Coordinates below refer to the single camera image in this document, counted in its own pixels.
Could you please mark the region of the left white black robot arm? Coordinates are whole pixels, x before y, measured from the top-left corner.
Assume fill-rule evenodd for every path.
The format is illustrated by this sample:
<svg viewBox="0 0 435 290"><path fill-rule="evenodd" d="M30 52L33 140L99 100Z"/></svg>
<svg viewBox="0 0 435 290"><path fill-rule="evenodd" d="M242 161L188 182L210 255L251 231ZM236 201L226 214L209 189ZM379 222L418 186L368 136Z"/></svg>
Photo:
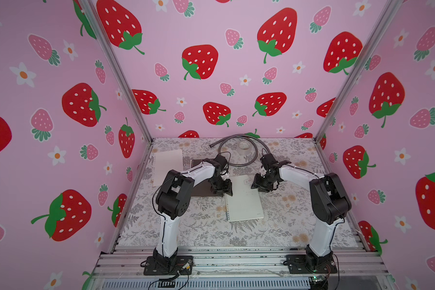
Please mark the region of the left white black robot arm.
<svg viewBox="0 0 435 290"><path fill-rule="evenodd" d="M228 168L228 160L219 154L214 159L203 159L189 170L170 170L166 175L155 200L158 205L155 212L164 222L153 251L153 258L164 267L176 264L180 219L190 205L194 187L207 181L213 194L233 196L232 181L224 176Z"/></svg>

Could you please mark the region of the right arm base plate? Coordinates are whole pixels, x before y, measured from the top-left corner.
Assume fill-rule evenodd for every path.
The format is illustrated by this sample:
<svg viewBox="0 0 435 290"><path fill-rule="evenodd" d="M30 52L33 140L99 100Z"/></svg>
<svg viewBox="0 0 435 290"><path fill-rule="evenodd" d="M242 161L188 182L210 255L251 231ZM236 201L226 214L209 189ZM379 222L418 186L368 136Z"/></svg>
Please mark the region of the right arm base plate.
<svg viewBox="0 0 435 290"><path fill-rule="evenodd" d="M316 255L287 255L283 265L291 274L337 274L333 254L323 257Z"/></svg>

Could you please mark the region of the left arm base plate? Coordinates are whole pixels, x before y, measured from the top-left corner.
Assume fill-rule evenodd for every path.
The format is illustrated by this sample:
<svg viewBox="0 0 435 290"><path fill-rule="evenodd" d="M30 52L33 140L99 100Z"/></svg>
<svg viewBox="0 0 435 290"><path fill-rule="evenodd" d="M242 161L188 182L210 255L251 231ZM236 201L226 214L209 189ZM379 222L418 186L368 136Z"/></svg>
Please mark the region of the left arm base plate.
<svg viewBox="0 0 435 290"><path fill-rule="evenodd" d="M193 268L193 256L176 256L171 259L150 256L141 263L145 276L190 275Z"/></svg>

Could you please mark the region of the torn white notebook page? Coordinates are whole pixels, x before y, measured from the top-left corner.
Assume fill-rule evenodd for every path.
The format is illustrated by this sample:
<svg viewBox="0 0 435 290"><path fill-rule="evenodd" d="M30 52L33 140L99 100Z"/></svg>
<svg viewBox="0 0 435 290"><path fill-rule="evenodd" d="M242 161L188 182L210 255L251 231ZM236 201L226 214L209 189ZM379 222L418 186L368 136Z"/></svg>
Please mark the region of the torn white notebook page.
<svg viewBox="0 0 435 290"><path fill-rule="evenodd" d="M165 151L154 153L153 162L153 186L162 185L170 170L183 171L182 150Z"/></svg>

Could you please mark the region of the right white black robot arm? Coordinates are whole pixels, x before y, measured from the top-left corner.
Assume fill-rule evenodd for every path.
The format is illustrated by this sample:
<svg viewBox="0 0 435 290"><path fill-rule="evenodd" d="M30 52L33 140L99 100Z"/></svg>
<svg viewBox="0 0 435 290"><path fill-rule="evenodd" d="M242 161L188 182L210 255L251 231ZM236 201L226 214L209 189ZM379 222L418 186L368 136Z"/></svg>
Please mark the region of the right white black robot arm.
<svg viewBox="0 0 435 290"><path fill-rule="evenodd" d="M271 153L261 158L265 173L256 174L252 189L269 193L282 182L292 182L307 189L311 195L312 211L316 217L315 230L306 246L305 261L310 271L332 260L331 244L337 225L345 222L352 204L337 174L318 174L292 166L289 161L277 161Z"/></svg>

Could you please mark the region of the dark grey spiral notebook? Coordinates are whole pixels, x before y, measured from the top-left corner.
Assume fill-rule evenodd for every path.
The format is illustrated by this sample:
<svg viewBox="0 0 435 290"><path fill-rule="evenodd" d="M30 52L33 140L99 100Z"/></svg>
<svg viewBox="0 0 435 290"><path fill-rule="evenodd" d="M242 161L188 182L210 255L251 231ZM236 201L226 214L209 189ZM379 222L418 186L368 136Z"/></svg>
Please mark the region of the dark grey spiral notebook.
<svg viewBox="0 0 435 290"><path fill-rule="evenodd" d="M203 159L193 159L190 169L192 178L195 180L192 191L193 197L216 197L210 191L209 178L213 175L215 168L210 163L203 163Z"/></svg>

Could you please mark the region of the white spiral notebook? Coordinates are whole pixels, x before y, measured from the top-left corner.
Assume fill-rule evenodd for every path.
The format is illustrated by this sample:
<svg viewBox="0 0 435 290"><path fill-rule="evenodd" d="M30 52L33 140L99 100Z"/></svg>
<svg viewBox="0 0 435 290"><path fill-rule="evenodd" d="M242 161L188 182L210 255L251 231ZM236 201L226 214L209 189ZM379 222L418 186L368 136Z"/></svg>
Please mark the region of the white spiral notebook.
<svg viewBox="0 0 435 290"><path fill-rule="evenodd" d="M232 196L226 195L227 220L229 222L263 219L261 198L257 189L252 189L253 179L248 175L231 176Z"/></svg>

